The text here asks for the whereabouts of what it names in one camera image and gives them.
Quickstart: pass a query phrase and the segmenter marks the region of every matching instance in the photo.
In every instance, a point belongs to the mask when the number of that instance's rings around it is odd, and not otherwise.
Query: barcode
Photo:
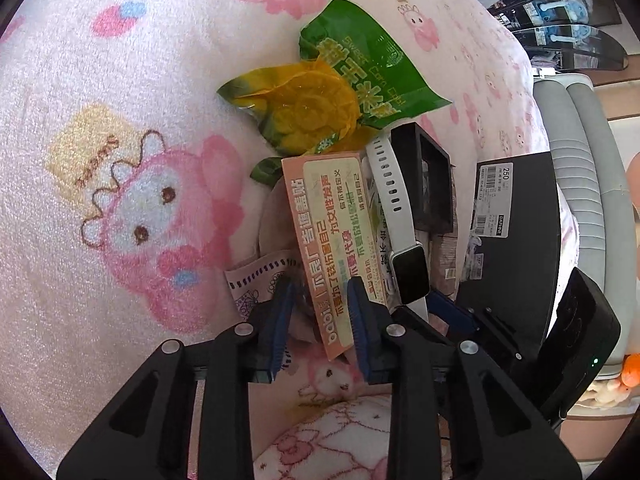
[[[484,228],[486,227],[486,215],[479,215],[476,217],[476,235],[484,235]]]
[[[471,264],[471,272],[469,278],[472,280],[482,280],[482,266],[484,265],[484,253],[474,254],[474,260]]]
[[[486,186],[488,188],[495,188],[495,171],[496,167],[492,166],[488,170],[486,170]]]

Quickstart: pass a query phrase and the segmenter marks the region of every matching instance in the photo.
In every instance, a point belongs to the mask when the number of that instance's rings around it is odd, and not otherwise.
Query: yellow plastic wrapper
[[[256,119],[262,136],[281,156],[357,151],[377,133],[358,124],[355,90],[322,59],[259,68],[218,92]],[[279,166],[266,159],[252,177],[270,184],[270,164]]]

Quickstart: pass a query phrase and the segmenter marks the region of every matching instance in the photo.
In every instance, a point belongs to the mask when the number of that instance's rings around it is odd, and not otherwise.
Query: orange ball
[[[635,388],[640,384],[640,354],[633,354],[626,358],[620,380],[629,388]]]

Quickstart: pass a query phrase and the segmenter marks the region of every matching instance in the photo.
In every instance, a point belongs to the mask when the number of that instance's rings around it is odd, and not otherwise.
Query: sweet corn package
[[[246,110],[279,156],[359,151],[379,130],[449,104],[364,10],[332,0],[300,33],[295,64],[259,68],[218,93]],[[279,157],[252,171],[273,186]]]

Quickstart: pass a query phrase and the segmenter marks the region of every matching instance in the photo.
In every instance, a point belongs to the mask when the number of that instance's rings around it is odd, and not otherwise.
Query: plush toy
[[[635,388],[640,384],[640,354],[629,355],[626,358],[620,379],[629,388]]]
[[[613,408],[625,400],[630,393],[631,388],[618,378],[609,381],[593,381],[587,391],[580,396],[578,403],[593,408]]]

